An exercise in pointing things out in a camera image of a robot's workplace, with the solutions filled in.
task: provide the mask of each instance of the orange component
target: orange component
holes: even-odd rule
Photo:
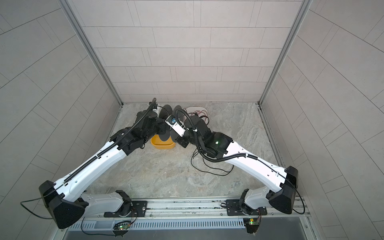
[[[167,141],[161,141],[159,135],[155,135],[151,138],[151,144],[157,149],[171,149],[176,146],[176,143],[172,141],[171,137]]]

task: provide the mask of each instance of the robotic arm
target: robotic arm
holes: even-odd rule
[[[131,127],[119,130],[94,156],[56,182],[46,181],[39,186],[44,205],[59,228],[66,228],[82,216],[113,212],[126,216],[132,211],[130,197],[121,190],[112,194],[89,195],[86,188],[113,164],[128,156],[155,134],[169,136],[182,147],[196,145],[200,155],[211,162],[226,161],[251,174],[266,186],[244,190],[241,210],[250,215],[255,209],[273,206],[291,214],[296,196],[298,171],[289,166],[279,167],[250,153],[232,138],[211,132],[204,120],[189,116],[180,106],[172,111],[165,105],[159,112],[156,99],[148,109],[137,113]]]

